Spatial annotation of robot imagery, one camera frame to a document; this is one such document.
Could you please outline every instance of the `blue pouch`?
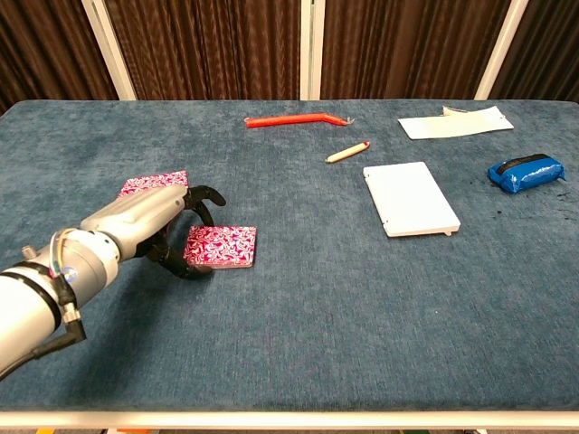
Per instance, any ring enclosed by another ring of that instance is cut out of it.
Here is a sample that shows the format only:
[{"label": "blue pouch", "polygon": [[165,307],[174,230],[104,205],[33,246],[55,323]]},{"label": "blue pouch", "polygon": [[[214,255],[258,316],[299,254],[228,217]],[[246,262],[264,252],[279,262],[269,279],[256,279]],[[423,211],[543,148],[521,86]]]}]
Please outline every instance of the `blue pouch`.
[{"label": "blue pouch", "polygon": [[487,171],[492,182],[507,193],[516,193],[537,185],[565,179],[565,168],[545,154],[523,156],[496,163]]}]

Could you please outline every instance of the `pencil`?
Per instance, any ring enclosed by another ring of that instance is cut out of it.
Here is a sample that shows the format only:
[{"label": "pencil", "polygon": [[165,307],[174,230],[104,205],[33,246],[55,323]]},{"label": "pencil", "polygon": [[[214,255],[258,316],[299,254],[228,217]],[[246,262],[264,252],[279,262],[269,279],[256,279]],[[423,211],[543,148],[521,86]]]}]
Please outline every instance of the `pencil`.
[{"label": "pencil", "polygon": [[348,158],[349,156],[354,156],[362,151],[366,151],[370,147],[370,142],[365,141],[362,143],[358,143],[357,145],[353,145],[348,149],[344,149],[334,155],[329,156],[326,158],[326,163],[335,163],[336,161],[343,160],[344,158]]}]

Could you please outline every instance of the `red plastic rod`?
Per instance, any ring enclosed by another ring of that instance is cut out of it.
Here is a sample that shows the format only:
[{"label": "red plastic rod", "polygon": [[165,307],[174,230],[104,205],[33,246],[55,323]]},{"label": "red plastic rod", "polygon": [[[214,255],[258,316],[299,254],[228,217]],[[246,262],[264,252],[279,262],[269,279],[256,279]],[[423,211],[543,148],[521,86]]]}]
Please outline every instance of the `red plastic rod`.
[{"label": "red plastic rod", "polygon": [[327,122],[332,125],[345,126],[354,122],[328,113],[308,113],[304,115],[270,116],[267,118],[245,118],[247,128],[272,127],[276,125],[303,124],[305,122]]}]

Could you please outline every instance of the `brown curtain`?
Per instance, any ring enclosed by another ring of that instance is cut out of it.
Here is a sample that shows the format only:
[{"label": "brown curtain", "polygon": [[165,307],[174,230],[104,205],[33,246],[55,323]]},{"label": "brown curtain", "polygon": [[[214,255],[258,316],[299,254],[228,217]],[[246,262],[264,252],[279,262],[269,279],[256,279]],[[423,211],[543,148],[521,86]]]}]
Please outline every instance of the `brown curtain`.
[{"label": "brown curtain", "polygon": [[0,113],[23,99],[117,99],[80,0],[0,1]]},{"label": "brown curtain", "polygon": [[472,99],[506,0],[327,0],[322,99]]},{"label": "brown curtain", "polygon": [[579,2],[531,0],[490,92],[579,102]]},{"label": "brown curtain", "polygon": [[107,0],[139,99],[297,99],[300,0]]}]

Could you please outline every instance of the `white sheet of paper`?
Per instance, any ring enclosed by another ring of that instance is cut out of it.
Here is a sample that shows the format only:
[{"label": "white sheet of paper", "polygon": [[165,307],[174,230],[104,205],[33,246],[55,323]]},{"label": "white sheet of paper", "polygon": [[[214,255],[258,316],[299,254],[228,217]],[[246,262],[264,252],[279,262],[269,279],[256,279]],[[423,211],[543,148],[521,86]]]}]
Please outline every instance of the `white sheet of paper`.
[{"label": "white sheet of paper", "polygon": [[443,115],[428,118],[402,118],[398,119],[398,122],[412,140],[469,136],[514,128],[497,106],[468,112],[445,107]]}]

